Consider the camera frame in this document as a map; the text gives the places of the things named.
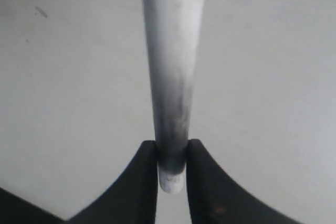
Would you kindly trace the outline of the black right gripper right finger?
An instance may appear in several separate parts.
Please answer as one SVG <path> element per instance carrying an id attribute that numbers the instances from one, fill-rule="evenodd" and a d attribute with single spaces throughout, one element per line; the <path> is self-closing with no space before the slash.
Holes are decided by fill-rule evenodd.
<path id="1" fill-rule="evenodd" d="M 187 145 L 186 188 L 192 223 L 296 223 L 237 184 L 198 139 Z"/>

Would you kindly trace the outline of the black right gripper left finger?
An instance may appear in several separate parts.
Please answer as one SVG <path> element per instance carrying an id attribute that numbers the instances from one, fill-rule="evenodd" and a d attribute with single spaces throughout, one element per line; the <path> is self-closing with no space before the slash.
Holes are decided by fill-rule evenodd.
<path id="1" fill-rule="evenodd" d="M 155 223 L 158 197 L 154 141 L 143 141 L 118 179 L 65 223 Z"/>

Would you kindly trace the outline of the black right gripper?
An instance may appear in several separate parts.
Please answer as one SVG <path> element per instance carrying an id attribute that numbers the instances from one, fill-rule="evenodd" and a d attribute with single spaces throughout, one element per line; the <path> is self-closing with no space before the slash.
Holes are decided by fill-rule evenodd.
<path id="1" fill-rule="evenodd" d="M 1 188 L 1 224 L 52 224 L 64 220 Z"/>

